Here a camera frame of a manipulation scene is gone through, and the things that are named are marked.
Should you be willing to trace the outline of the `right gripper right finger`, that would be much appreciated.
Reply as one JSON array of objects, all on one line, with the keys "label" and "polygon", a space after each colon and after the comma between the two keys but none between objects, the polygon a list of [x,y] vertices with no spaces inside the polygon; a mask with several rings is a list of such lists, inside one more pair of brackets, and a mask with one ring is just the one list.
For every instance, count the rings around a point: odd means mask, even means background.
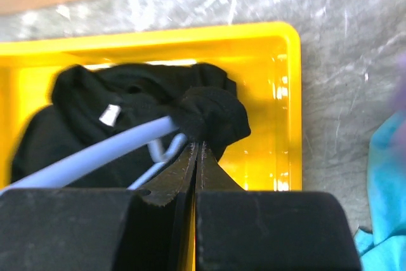
[{"label": "right gripper right finger", "polygon": [[246,191],[199,146],[197,270],[360,270],[345,212],[326,192]]}]

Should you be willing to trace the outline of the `black tank top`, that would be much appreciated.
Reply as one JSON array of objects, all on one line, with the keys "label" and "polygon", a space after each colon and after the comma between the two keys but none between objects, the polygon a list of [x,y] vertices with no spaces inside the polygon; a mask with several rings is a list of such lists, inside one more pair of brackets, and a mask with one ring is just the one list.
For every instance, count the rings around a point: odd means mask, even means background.
[{"label": "black tank top", "polygon": [[126,63],[92,71],[75,65],[57,75],[51,105],[28,123],[11,181],[164,116],[190,141],[207,143],[216,158],[251,133],[235,82],[217,66]]}]

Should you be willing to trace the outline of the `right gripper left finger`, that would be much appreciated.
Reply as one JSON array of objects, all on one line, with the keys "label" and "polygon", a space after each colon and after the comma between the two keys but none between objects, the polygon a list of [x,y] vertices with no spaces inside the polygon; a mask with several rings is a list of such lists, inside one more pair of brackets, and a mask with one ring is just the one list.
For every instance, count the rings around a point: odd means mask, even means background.
[{"label": "right gripper left finger", "polygon": [[2,270],[191,270],[195,145],[137,190],[1,196]]}]

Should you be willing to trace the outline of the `light blue hanger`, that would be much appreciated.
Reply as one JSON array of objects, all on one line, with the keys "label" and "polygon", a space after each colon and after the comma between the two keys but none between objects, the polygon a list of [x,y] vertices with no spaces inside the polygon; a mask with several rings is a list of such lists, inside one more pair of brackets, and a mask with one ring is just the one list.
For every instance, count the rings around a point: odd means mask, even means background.
[{"label": "light blue hanger", "polygon": [[163,150],[160,139],[176,130],[177,127],[169,116],[141,124],[12,183],[2,189],[1,193],[13,188],[64,187],[146,145],[154,165],[128,187],[129,190],[136,190],[156,175],[186,144],[187,136],[179,133],[173,138],[169,148]]}]

